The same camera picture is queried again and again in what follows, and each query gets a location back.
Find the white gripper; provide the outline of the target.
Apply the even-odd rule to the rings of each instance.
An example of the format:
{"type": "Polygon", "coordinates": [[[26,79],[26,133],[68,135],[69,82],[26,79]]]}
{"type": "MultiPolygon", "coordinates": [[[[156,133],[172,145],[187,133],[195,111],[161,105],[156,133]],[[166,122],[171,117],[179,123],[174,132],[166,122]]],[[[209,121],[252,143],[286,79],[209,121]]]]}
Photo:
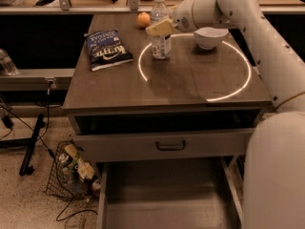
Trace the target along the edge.
{"type": "Polygon", "coordinates": [[[175,6],[172,12],[172,17],[173,21],[170,18],[165,18],[151,24],[146,28],[146,33],[151,37],[173,34],[173,22],[179,31],[193,31],[193,0],[184,0],[175,6]]]}

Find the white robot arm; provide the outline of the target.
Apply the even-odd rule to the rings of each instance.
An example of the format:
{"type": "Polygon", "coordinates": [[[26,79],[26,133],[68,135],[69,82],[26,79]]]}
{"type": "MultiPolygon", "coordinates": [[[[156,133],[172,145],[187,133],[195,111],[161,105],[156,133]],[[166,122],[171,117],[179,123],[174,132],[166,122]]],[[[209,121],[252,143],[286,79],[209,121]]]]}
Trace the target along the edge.
{"type": "Polygon", "coordinates": [[[241,31],[275,107],[247,147],[242,229],[305,229],[305,64],[257,0],[185,0],[147,33],[206,26],[241,31]]]}

